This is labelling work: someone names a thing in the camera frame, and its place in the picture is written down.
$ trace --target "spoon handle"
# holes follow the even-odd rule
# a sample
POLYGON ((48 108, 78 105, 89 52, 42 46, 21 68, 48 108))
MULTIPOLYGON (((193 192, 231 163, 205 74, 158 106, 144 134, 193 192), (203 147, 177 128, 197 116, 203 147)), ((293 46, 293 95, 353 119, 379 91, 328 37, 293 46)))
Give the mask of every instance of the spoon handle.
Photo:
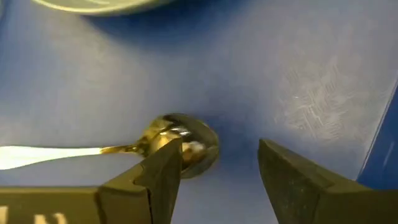
POLYGON ((13 169, 37 162, 75 156, 102 154, 103 148, 57 149, 27 146, 0 147, 0 170, 13 169))

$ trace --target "blue surface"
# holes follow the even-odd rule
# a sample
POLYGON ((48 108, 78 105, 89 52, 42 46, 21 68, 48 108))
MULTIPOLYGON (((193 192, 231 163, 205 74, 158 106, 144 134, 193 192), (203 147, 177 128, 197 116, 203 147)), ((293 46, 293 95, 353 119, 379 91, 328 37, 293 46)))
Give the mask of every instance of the blue surface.
MULTIPOLYGON (((0 22, 0 144, 127 144, 158 114, 192 114, 222 152, 182 182, 173 223, 277 223, 258 139, 356 179, 397 82, 397 11, 395 0, 191 0, 90 18, 13 0, 0 22)), ((101 169, 59 163, 0 172, 0 184, 101 169)), ((104 182, 132 162, 108 163, 104 182)))
POLYGON ((398 189, 398 94, 389 103, 358 182, 374 189, 398 189))

